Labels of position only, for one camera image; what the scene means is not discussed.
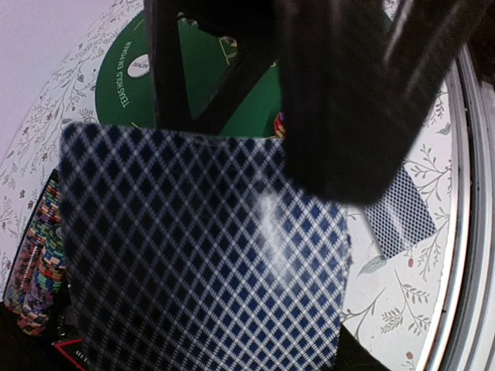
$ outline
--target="colorful poker chip stack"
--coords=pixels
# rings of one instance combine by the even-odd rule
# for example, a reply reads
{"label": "colorful poker chip stack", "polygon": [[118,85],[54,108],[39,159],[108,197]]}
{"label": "colorful poker chip stack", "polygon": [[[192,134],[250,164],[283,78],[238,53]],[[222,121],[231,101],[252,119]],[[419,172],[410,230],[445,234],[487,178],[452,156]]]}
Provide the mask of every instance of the colorful poker chip stack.
{"label": "colorful poker chip stack", "polygon": [[50,319],[54,296],[63,284],[64,268],[63,242],[56,226],[46,239],[22,306],[18,326],[25,333],[42,335]]}
{"label": "colorful poker chip stack", "polygon": [[36,262],[41,250],[45,247],[49,231],[55,225],[60,224],[59,203],[60,188],[56,176],[52,174],[32,216],[5,288],[5,306],[15,313],[22,311]]}
{"label": "colorful poker chip stack", "polygon": [[41,203],[36,211],[39,221],[45,226],[53,227],[60,224],[60,188],[55,179],[48,181]]}

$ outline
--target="floral pattern surface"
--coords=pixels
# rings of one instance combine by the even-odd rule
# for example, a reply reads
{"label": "floral pattern surface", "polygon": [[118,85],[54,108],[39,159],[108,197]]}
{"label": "floral pattern surface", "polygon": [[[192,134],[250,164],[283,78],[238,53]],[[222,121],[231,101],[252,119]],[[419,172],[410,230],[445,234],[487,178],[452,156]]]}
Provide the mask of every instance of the floral pattern surface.
{"label": "floral pattern surface", "polygon": [[[393,16],[397,0],[385,0]],[[119,32],[142,10],[140,0],[118,0],[63,59],[16,133],[0,166],[0,293],[44,182],[57,166],[60,133],[71,121],[97,121],[98,70]],[[452,133],[446,85],[405,162],[437,232],[391,260],[378,249],[365,215],[349,211],[353,243],[343,323],[392,370],[416,369],[432,323],[449,233]]]}

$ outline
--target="green felt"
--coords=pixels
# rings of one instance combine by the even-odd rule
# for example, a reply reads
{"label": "green felt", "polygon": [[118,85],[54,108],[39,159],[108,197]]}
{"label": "green felt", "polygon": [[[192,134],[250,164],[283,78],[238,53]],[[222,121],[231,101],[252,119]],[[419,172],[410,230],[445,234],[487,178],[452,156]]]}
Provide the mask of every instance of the green felt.
{"label": "green felt", "polygon": [[[179,22],[189,105],[197,117],[208,104],[236,49],[219,39]],[[103,124],[153,128],[150,74],[128,75],[135,59],[148,52],[144,14],[137,15],[111,45],[96,86],[98,119]],[[281,107],[277,67],[273,66],[248,94],[220,136],[269,137]]]}

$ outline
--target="metal rim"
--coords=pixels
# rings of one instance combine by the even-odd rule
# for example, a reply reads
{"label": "metal rim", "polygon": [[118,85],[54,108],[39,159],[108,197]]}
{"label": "metal rim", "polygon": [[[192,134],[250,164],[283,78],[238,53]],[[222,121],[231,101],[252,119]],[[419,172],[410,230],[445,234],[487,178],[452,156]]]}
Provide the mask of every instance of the metal rim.
{"label": "metal rim", "polygon": [[490,139],[486,112],[480,94],[480,86],[466,47],[458,61],[465,97],[467,119],[471,134],[471,188],[472,208],[469,216],[469,254],[466,256],[463,282],[452,331],[445,350],[441,368],[448,371],[482,370],[489,362],[491,342],[483,344],[480,333],[488,314],[488,294],[492,279],[491,250],[493,234],[493,161],[495,141]]}
{"label": "metal rim", "polygon": [[449,235],[440,277],[439,296],[416,369],[438,369],[456,314],[466,262],[470,208],[469,138],[463,92],[456,64],[446,79],[452,127],[452,200]]}

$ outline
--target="white wall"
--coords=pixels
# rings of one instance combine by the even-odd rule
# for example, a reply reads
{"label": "white wall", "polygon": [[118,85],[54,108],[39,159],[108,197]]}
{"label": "white wall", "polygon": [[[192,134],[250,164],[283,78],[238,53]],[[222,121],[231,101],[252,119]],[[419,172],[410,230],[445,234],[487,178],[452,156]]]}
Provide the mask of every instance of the white wall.
{"label": "white wall", "polygon": [[0,0],[0,162],[51,73],[113,0]]}

